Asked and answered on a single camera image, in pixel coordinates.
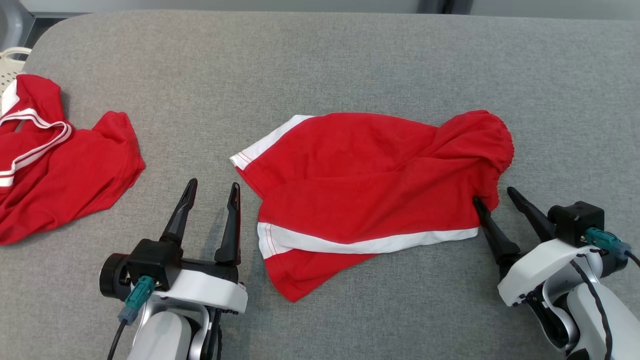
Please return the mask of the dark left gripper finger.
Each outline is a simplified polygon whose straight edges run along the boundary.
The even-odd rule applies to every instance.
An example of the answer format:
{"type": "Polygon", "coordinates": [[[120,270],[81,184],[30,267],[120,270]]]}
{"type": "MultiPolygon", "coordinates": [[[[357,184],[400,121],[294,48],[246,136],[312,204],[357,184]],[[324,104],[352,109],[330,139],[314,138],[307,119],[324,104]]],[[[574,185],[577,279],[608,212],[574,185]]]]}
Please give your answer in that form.
{"type": "Polygon", "coordinates": [[[227,202],[227,219],[222,235],[221,246],[215,251],[217,264],[238,266],[242,262],[240,248],[240,229],[242,225],[241,189],[237,182],[231,185],[227,202]]]}
{"type": "Polygon", "coordinates": [[[189,212],[195,203],[197,188],[198,180],[196,178],[191,178],[183,190],[182,196],[180,197],[164,231],[162,232],[162,235],[160,236],[160,242],[171,242],[177,246],[182,246],[186,222],[189,212]]]}

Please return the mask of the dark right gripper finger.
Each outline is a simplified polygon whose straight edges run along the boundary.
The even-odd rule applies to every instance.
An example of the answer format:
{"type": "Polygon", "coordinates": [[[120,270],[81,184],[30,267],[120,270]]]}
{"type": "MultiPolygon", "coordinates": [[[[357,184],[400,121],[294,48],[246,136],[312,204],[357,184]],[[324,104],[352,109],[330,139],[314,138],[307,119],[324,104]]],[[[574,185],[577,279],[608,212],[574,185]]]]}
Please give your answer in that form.
{"type": "Polygon", "coordinates": [[[546,214],[526,199],[515,187],[507,187],[506,192],[516,209],[525,215],[540,242],[548,242],[556,238],[556,226],[547,218],[546,214]]]}
{"type": "Polygon", "coordinates": [[[480,221],[490,251],[498,266],[512,266],[521,256],[518,244],[508,239],[492,218],[492,213],[482,199],[474,196],[473,205],[480,221]]]}

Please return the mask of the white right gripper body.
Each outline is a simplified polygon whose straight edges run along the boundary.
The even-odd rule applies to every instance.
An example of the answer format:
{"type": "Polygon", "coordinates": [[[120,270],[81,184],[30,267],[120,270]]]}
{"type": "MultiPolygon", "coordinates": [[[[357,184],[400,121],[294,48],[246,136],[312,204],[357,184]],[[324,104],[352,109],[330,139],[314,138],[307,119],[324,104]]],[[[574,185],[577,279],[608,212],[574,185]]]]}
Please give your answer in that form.
{"type": "Polygon", "coordinates": [[[574,247],[560,239],[552,239],[538,244],[512,266],[499,266],[500,282],[498,293],[507,306],[517,306],[526,296],[539,286],[557,280],[560,286],[572,288],[570,282],[576,273],[570,262],[575,260],[588,276],[599,280],[621,271],[627,266],[627,258],[615,255],[612,251],[583,244],[574,247]]]}

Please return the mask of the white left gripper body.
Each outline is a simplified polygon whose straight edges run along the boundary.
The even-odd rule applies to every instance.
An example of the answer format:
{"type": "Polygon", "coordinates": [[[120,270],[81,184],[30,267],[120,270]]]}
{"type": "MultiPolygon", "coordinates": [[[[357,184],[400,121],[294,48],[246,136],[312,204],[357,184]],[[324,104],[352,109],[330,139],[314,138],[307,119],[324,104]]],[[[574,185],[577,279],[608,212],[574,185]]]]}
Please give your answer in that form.
{"type": "MultiPolygon", "coordinates": [[[[126,300],[134,288],[128,278],[128,255],[114,253],[102,265],[99,289],[105,297],[126,300]]],[[[203,312],[206,308],[222,313],[245,313],[249,295],[239,281],[236,266],[208,260],[183,259],[176,281],[167,291],[156,289],[142,307],[141,315],[167,310],[203,312]]]]}

